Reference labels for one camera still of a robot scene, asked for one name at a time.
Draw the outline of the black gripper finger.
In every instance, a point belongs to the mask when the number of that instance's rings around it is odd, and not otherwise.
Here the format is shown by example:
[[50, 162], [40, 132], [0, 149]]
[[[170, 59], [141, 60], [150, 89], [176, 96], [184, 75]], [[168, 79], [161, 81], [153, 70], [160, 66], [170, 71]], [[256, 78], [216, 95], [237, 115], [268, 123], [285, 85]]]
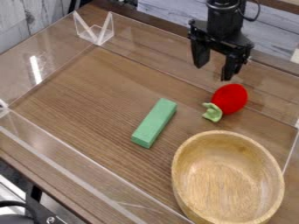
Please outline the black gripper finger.
[[229, 81], [232, 76], [239, 73], [241, 66], [247, 63], [247, 57], [243, 52], [231, 52], [225, 55], [225, 63], [221, 68], [221, 81]]
[[210, 49], [206, 46], [206, 43], [198, 40], [190, 40], [190, 54], [193, 65], [197, 68], [201, 68], [210, 59]]

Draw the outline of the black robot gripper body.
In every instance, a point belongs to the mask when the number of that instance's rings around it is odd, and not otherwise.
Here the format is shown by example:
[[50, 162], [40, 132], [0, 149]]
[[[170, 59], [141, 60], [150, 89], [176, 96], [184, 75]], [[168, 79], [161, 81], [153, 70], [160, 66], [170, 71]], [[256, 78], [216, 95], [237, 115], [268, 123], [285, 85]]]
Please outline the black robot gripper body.
[[188, 39], [198, 40], [206, 43], [209, 50], [213, 50], [222, 55], [226, 55], [236, 51], [244, 53], [247, 62], [251, 54], [251, 50], [255, 47], [253, 42], [244, 36], [241, 31], [233, 31], [226, 37], [220, 38], [212, 36], [206, 31], [206, 21], [190, 19], [188, 30]]

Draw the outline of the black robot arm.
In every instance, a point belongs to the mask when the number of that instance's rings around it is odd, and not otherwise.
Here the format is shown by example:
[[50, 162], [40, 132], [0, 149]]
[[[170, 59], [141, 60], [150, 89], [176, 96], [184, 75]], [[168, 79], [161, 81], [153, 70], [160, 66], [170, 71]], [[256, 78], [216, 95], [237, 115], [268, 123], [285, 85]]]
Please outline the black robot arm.
[[208, 19], [190, 19], [188, 39], [192, 62], [201, 68], [210, 60], [210, 50], [225, 56], [220, 80], [229, 81], [248, 63], [253, 42], [241, 33], [243, 21], [253, 22], [260, 13], [256, 1], [256, 15], [245, 16], [247, 0], [206, 0]]

